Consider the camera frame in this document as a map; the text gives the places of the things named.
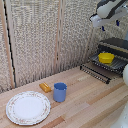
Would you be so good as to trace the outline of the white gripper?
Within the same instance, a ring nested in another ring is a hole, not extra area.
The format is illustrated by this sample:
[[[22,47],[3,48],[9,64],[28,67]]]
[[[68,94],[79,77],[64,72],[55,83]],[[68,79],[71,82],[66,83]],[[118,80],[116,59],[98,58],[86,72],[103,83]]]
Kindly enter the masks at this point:
[[[102,31],[105,31],[105,28],[104,28],[105,24],[116,20],[116,25],[119,26],[120,21],[117,19],[121,18],[122,16],[125,16],[127,13],[128,13],[127,9],[120,9],[109,19],[102,19],[98,15],[95,15],[95,16],[91,16],[90,20],[94,27],[101,27]]]

